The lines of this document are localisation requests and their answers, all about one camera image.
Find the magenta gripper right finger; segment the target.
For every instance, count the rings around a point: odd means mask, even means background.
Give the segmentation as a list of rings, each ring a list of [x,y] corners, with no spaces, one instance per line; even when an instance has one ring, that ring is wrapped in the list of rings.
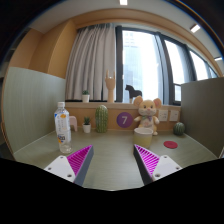
[[[134,145],[133,154],[145,185],[182,169],[168,155],[158,156],[139,145]]]

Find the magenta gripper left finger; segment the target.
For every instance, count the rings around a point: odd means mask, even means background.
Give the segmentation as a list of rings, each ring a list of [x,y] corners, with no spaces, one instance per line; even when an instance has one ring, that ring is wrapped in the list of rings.
[[[45,168],[45,171],[82,186],[93,154],[93,146],[89,145],[69,156],[60,155]]]

